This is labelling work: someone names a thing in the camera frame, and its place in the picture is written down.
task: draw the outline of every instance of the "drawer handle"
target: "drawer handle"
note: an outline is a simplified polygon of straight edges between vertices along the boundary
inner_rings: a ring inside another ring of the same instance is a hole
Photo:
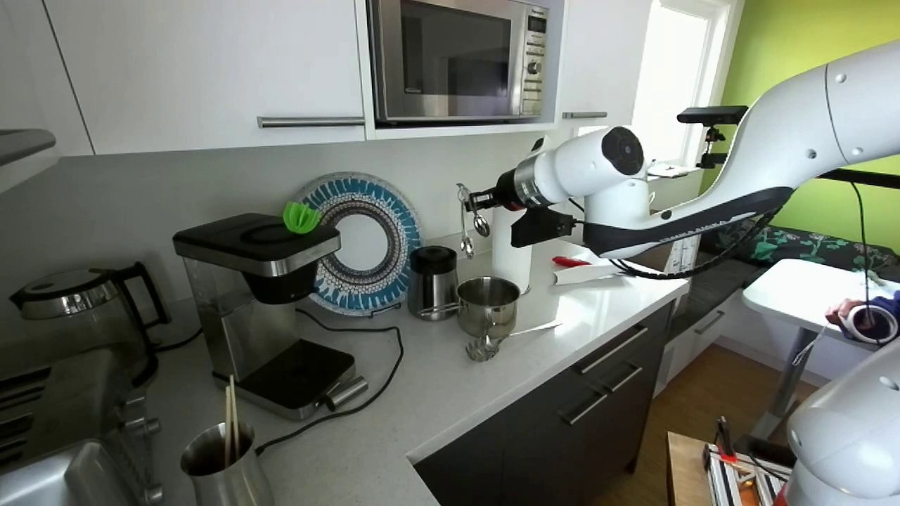
[[[572,108],[572,111],[564,111],[564,118],[569,118],[569,119],[600,119],[600,118],[610,118],[610,111],[604,111],[604,108]]]
[[[593,395],[585,408],[579,408],[579,412],[575,412],[572,417],[565,417],[569,426],[575,426],[578,420],[583,420],[590,409],[596,409],[603,401],[609,401],[610,394]]]
[[[697,326],[696,332],[697,332],[697,335],[710,332],[714,322],[722,319],[722,315],[727,315],[722,308],[714,308],[714,315],[710,316],[710,322]]]
[[[647,326],[640,326],[627,339],[623,339],[617,349],[610,349],[609,354],[590,360],[579,374],[589,377],[593,367],[600,367],[609,356],[618,354],[623,349],[632,346],[637,339],[642,339],[647,335]]]
[[[362,115],[260,115],[260,129],[365,127]]]
[[[630,374],[625,374],[610,391],[617,394],[617,391],[623,391],[630,380],[637,380],[637,377],[642,377],[642,364],[632,364],[630,363]]]

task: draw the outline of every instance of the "microwave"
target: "microwave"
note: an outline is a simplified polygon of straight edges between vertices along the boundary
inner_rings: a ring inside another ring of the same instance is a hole
[[[517,0],[370,0],[379,127],[534,119],[550,8]]]

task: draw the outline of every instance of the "green wall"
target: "green wall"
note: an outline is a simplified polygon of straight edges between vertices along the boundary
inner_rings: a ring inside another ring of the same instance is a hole
[[[900,39],[900,0],[745,0],[722,103],[753,103],[803,69],[891,39]],[[900,157],[855,169],[900,174]],[[859,188],[870,240],[900,253],[900,191]],[[860,239],[859,198],[848,183],[803,184],[775,221]]]

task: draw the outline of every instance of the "black coffee machine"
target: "black coffee machine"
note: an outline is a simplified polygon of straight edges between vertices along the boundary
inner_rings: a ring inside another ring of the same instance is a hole
[[[233,377],[253,401],[308,417],[355,374],[355,356],[301,339],[295,302],[315,288],[319,257],[340,247],[319,224],[289,232],[280,215],[239,214],[175,232],[185,257],[215,377]]]

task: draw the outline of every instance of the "decorative plate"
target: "decorative plate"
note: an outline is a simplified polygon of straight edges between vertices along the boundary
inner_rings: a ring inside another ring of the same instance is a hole
[[[371,315],[405,301],[410,253],[423,236],[415,207],[392,183],[337,172],[308,183],[295,198],[340,229],[340,247],[319,260],[315,302]]]

